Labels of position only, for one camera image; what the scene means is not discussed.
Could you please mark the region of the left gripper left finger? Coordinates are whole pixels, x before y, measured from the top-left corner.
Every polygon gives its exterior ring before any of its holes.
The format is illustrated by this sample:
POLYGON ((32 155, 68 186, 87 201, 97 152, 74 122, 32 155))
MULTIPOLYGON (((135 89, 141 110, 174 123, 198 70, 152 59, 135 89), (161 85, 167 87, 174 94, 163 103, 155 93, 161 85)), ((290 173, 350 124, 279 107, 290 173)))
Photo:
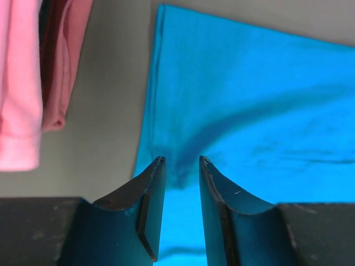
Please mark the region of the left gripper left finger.
POLYGON ((153 265, 159 254, 166 162, 94 201, 1 198, 2 265, 153 265))

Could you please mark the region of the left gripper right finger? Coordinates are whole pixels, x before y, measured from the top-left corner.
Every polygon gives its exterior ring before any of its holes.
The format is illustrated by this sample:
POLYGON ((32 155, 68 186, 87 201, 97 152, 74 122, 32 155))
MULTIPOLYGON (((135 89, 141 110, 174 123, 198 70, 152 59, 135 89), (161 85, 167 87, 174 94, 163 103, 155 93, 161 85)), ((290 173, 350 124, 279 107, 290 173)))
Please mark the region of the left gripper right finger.
POLYGON ((353 203, 271 204, 199 158, 208 265, 353 265, 353 203))

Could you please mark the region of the blue t shirt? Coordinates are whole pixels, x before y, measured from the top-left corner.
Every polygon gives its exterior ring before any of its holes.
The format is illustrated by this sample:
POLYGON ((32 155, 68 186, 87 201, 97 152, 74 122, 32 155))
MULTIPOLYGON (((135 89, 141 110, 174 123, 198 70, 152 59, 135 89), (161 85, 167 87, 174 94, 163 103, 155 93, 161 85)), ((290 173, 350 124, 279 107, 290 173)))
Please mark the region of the blue t shirt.
POLYGON ((166 158, 158 265, 206 265, 199 157, 271 203, 354 201, 354 48, 158 6, 135 173, 166 158))

